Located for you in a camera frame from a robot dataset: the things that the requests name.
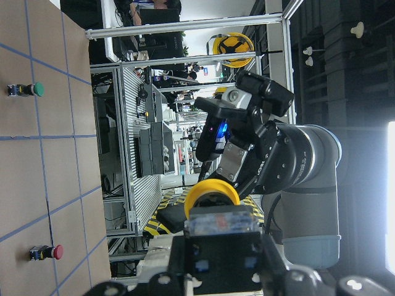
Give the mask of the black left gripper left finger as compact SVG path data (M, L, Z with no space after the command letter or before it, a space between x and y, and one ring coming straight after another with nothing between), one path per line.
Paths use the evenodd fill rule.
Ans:
M156 237L137 265L137 276L99 283L90 295L191 295L184 237Z

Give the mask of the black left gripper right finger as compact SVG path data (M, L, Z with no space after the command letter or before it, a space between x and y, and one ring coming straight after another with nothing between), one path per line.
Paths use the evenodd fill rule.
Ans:
M268 234L261 236L261 247L259 279L264 295L393 295L367 277L346 276L329 286L308 266L287 267Z

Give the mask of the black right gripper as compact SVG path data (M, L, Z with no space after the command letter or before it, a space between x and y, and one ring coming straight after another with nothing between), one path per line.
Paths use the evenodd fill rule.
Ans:
M294 94L266 76L238 73L235 86L210 99L246 109L244 120L227 120L217 148L223 152L209 179L232 185L241 200L249 194L272 194L294 186L309 175L309 140L296 125L271 119L283 116Z

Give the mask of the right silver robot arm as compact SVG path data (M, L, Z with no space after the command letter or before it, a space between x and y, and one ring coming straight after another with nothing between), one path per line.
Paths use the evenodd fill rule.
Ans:
M279 194L273 212L286 259L325 269L339 260L336 169L342 157L338 138L318 125L293 125L280 118L293 93L266 76L241 71L233 87L218 98L199 97L207 113L196 155L220 159L211 178L238 193Z

